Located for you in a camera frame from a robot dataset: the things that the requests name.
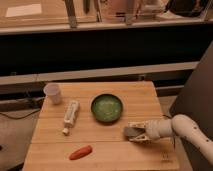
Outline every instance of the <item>white label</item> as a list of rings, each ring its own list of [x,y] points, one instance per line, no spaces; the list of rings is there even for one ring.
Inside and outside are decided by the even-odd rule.
[[[41,4],[10,7],[7,9],[6,17],[18,17],[25,15],[41,14]]]

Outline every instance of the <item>green bowl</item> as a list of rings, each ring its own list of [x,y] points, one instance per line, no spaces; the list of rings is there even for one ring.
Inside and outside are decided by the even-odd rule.
[[[91,110],[98,121],[109,123],[121,117],[123,104],[112,94],[102,94],[93,100]]]

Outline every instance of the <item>paper cup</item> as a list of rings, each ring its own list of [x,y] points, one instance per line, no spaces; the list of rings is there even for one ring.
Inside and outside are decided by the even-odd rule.
[[[44,87],[44,93],[50,98],[54,105],[61,103],[61,91],[56,83],[48,83]]]

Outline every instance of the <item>wooden table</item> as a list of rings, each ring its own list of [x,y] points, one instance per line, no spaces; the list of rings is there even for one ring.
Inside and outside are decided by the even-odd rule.
[[[163,118],[152,82],[60,83],[63,102],[52,105],[45,99],[24,171],[176,170],[178,162],[170,139],[131,143],[123,136],[129,121]],[[92,100],[102,94],[118,96],[124,105],[120,120],[112,125],[98,123],[90,110]],[[68,102],[78,100],[80,110],[70,136],[62,134]],[[86,145],[93,152],[79,160],[69,155]]]
[[[97,14],[94,1],[90,3],[90,12],[85,14],[83,11],[83,1],[74,0],[77,22],[97,22]],[[41,5],[42,13],[7,17],[9,8],[23,7],[32,4]],[[20,27],[20,26],[39,26],[67,24],[67,10],[64,0],[7,0],[0,1],[0,28],[1,27]]]

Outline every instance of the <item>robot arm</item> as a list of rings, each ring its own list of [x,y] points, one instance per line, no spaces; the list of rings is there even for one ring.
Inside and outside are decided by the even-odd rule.
[[[130,123],[129,127],[124,129],[124,134],[134,142],[158,140],[178,135],[191,142],[213,165],[213,142],[203,134],[197,123],[186,115],[176,115],[167,120]]]

